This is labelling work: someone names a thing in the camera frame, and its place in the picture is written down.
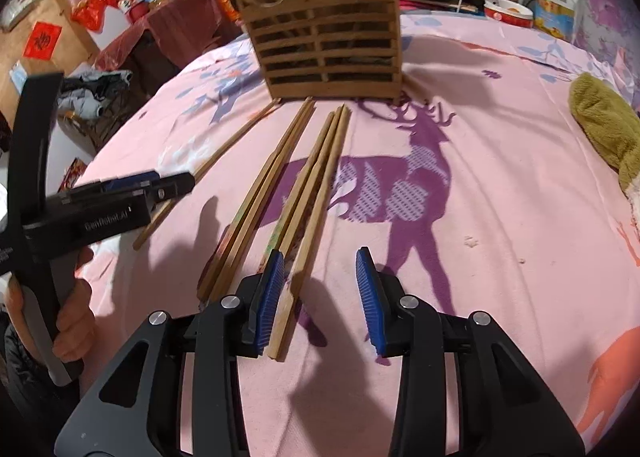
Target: red cloth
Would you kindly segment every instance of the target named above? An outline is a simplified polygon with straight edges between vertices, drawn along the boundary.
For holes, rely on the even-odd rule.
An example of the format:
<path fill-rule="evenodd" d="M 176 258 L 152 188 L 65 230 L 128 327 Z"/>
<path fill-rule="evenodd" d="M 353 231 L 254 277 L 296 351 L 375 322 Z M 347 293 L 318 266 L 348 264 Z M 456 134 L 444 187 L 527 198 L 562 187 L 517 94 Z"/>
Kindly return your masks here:
<path fill-rule="evenodd" d="M 180 69 L 198 58 L 218 38 L 224 46 L 240 34 L 216 0 L 169 0 L 133 24 L 98 56 L 96 68 L 113 71 L 124 63 L 149 30 L 162 54 Z"/>

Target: red fu character sticker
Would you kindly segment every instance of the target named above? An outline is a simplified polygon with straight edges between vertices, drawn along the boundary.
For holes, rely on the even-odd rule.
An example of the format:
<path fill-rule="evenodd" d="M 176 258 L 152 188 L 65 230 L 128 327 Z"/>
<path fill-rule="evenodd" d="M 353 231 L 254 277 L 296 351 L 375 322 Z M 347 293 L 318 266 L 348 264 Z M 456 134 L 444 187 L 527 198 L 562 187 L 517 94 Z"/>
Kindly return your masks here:
<path fill-rule="evenodd" d="M 36 22 L 24 48 L 23 56 L 39 60 L 51 60 L 62 28 L 46 22 Z"/>

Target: bed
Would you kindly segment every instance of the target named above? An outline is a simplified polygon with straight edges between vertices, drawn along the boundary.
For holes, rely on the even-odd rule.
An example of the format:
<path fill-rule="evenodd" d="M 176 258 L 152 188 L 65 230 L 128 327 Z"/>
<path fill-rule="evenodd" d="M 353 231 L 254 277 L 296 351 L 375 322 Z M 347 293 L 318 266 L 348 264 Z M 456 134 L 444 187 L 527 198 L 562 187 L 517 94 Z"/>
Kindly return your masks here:
<path fill-rule="evenodd" d="M 240 361 L 251 453 L 387 455 L 401 361 L 376 357 L 367 341 L 354 276 L 364 245 L 436 309 L 491 313 L 589 449 L 640 379 L 640 239 L 616 174 L 570 114 L 568 92 L 582 72 L 613 87 L 624 73 L 482 17 L 405 14 L 401 26 L 406 94 L 398 106 L 347 102 L 346 145 L 286 361 Z M 165 84 L 82 180 L 194 171 L 270 100 L 251 43 L 236 40 Z M 293 178 L 341 103 L 318 101 L 236 281 L 257 271 Z M 140 251 L 131 249 L 136 232 L 94 246 L 84 278 L 98 340 L 85 389 L 149 313 L 197 311 L 200 273 L 299 106 L 287 102 L 259 122 Z M 189 403 L 187 382 L 185 451 Z"/>

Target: finger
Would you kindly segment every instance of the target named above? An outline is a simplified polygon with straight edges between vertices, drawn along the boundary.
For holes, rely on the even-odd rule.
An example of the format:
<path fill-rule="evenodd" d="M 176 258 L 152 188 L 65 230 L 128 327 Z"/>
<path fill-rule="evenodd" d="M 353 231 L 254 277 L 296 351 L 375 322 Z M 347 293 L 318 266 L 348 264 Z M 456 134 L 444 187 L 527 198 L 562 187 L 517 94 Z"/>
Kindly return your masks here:
<path fill-rule="evenodd" d="M 53 354 L 62 359 L 62 356 L 75 350 L 84 341 L 87 335 L 95 329 L 95 316 L 91 310 L 69 329 L 62 331 L 53 342 Z"/>
<path fill-rule="evenodd" d="M 76 278 L 76 285 L 71 291 L 69 298 L 58 313 L 56 327 L 60 332 L 69 329 L 74 323 L 82 318 L 89 309 L 91 300 L 91 286 L 89 282 L 82 278 Z"/>
<path fill-rule="evenodd" d="M 85 246 L 80 250 L 80 254 L 78 255 L 78 265 L 76 269 L 80 269 L 86 263 L 91 262 L 94 259 L 94 252 L 89 246 Z"/>
<path fill-rule="evenodd" d="M 76 347 L 71 352 L 68 352 L 62 355 L 62 358 L 60 358 L 60 360 L 63 363 L 69 363 L 70 361 L 81 360 L 87 355 L 89 350 L 91 350 L 91 347 L 94 344 L 94 339 L 95 339 L 95 331 L 88 333 L 87 336 L 84 338 L 84 340 L 78 345 L 78 347 Z"/>

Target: deer antler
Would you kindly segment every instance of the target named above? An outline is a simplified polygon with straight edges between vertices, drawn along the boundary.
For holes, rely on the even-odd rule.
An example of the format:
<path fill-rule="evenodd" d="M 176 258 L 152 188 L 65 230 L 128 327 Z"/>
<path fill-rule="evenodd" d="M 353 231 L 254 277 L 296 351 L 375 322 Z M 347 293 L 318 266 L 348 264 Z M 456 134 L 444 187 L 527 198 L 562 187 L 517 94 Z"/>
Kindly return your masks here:
<path fill-rule="evenodd" d="M 400 97 L 399 105 L 386 104 L 389 110 L 393 111 L 396 114 L 395 119 L 387 118 L 385 116 L 381 116 L 377 112 L 374 112 L 371 108 L 367 106 L 366 100 L 357 100 L 356 104 L 361 110 L 365 111 L 367 114 L 369 114 L 369 116 L 371 116 L 373 119 L 376 119 L 376 120 L 381 120 L 388 123 L 395 123 L 398 125 L 410 125 L 415 122 L 415 119 L 408 120 L 404 118 L 404 114 L 406 114 L 406 111 L 408 111 L 409 105 L 411 104 L 411 99 L 407 96 L 406 93 L 402 93 Z"/>
<path fill-rule="evenodd" d="M 449 116 L 447 116 L 447 119 L 445 120 L 444 111 L 442 110 L 442 104 L 440 102 L 433 105 L 429 105 L 427 102 L 425 102 L 425 105 L 424 107 L 422 107 L 422 109 L 424 109 L 426 113 L 431 116 L 431 119 L 436 125 L 439 125 L 441 127 L 448 127 L 451 124 L 453 116 L 456 115 L 455 112 L 452 112 L 449 114 Z"/>

